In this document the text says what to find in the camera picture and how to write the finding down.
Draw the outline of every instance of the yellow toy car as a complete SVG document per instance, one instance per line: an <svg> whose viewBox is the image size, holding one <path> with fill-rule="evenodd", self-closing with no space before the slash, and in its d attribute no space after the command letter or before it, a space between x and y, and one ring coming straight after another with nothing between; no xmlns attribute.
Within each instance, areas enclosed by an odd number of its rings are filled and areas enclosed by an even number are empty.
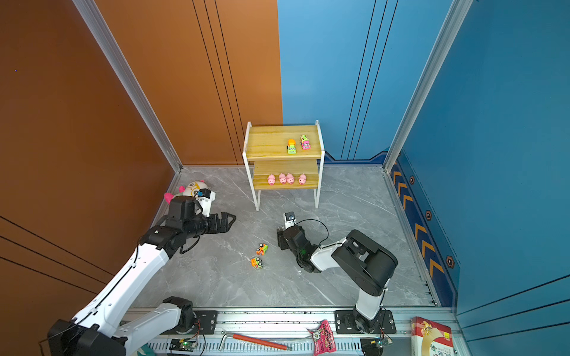
<svg viewBox="0 0 570 356"><path fill-rule="evenodd" d="M287 153L288 154L295 154L297 150L295 149L295 140L287 141Z"/></svg>

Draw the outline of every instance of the pink toy truck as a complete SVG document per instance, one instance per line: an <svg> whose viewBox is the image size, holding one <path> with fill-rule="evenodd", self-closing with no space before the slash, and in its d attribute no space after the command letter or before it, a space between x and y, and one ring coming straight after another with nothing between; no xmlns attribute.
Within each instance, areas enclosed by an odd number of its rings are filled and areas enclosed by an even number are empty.
<svg viewBox="0 0 570 356"><path fill-rule="evenodd" d="M303 150L308 150L311 148L311 144L309 143L309 138L307 135L301 135L301 148Z"/></svg>

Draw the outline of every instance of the orange wall panel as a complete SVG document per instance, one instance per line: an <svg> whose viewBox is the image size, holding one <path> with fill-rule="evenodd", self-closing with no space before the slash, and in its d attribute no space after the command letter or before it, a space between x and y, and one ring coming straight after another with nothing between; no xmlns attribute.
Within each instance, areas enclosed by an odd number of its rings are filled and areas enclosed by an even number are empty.
<svg viewBox="0 0 570 356"><path fill-rule="evenodd" d="M277 1L96 0L182 163L241 164L282 120Z"/></svg>

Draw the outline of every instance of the cardboard box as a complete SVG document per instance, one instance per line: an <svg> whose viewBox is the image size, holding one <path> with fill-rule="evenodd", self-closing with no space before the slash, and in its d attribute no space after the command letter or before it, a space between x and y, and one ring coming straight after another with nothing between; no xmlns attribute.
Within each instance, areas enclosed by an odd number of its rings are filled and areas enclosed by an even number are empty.
<svg viewBox="0 0 570 356"><path fill-rule="evenodd" d="M421 317L412 318L412 356L453 356L451 328Z"/></svg>

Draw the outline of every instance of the snack bag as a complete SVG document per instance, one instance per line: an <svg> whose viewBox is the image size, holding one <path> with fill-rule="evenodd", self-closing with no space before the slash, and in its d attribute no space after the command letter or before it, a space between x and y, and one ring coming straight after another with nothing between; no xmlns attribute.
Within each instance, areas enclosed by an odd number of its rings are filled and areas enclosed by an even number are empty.
<svg viewBox="0 0 570 356"><path fill-rule="evenodd" d="M318 329L308 331L313 336L313 342L315 343L315 351L313 352L314 356L336 351L335 338L332 335L331 326L328 324L328 320L323 320Z"/></svg>

